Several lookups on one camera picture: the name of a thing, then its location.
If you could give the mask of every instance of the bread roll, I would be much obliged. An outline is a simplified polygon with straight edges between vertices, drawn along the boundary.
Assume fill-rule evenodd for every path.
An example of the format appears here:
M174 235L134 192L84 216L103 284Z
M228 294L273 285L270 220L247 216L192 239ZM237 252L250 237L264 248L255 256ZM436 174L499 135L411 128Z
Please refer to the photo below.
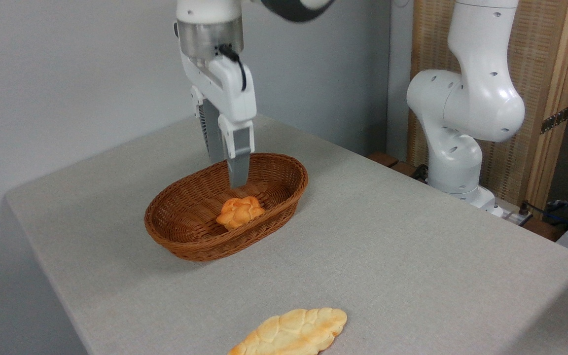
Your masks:
M216 221L225 225L225 228L231 231L262 215L264 212L264 209L260 207L260 201L254 196L230 198L223 204Z
M339 335L348 317L342 310L292 310L270 317L227 355L317 355Z

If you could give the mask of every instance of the wicker basket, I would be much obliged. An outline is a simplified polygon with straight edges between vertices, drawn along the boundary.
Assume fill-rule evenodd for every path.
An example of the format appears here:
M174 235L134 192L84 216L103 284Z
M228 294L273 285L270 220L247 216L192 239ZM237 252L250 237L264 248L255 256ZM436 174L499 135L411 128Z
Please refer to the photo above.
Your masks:
M297 159L273 153L252 154L249 166L247 184L234 190L226 162L174 182L146 209L146 230L172 254L193 261L230 256L275 232L295 213L308 173ZM227 231L216 222L223 203L246 196L255 196L266 213Z

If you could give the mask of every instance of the gray tabletop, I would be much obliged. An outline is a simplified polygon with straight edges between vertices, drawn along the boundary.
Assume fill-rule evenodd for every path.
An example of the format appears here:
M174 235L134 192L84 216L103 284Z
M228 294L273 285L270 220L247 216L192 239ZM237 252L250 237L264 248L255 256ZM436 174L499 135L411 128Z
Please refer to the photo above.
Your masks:
M223 355L324 306L349 316L326 355L568 354L568 249L266 117L255 137L310 182L288 224L217 261L176 258L142 221L208 165L196 120L7 194L90 354Z

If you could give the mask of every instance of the black cable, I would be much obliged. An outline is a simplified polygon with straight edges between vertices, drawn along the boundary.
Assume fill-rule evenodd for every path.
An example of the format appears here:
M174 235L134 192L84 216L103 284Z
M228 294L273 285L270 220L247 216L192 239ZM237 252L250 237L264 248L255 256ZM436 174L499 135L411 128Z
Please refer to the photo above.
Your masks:
M245 74L243 63L241 63L241 57L232 49L231 44L221 44L218 47L218 50L223 54L225 57L229 58L232 62L238 63L239 67L241 67L241 74L243 74L243 89L242 91L247 89L247 75Z
M555 220L560 220L560 221L562 221L562 222L568 224L568 219L566 219L566 218L562 218L561 216L552 215L551 213L549 213L549 212L547 212L547 211L544 211L544 210L542 210L542 209L539 209L538 207L536 207L536 206L530 204L530 203L527 202L527 201L523 201L523 204L528 205L528 206L531 207L533 210L538 211L539 213L542 213L543 215L548 216L549 218L553 218L553 219L555 219Z
M243 63L241 63L240 59L238 59L238 65L241 67L241 74L243 74L243 89L241 91L244 91L247 88L247 75L244 72Z
M553 212L553 211L557 211L557 210L559 210L563 207L568 207L568 201L555 200L555 201L549 202L547 204L546 211Z

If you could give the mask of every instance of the wooden board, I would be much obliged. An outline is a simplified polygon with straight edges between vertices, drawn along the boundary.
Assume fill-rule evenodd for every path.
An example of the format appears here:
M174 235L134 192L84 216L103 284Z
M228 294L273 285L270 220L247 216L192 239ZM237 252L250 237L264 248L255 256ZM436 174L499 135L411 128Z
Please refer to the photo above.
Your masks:
M453 4L450 0L415 2L412 76L426 69L460 71L447 44ZM536 202L538 194L531 191L548 191L565 126L543 137L540 128L544 119L568 106L568 0L520 0L508 61L514 86L525 101L525 121L507 142L479 142L483 151L480 183L512 204L530 197L541 205ZM411 112L408 162L417 166L427 158L426 138Z

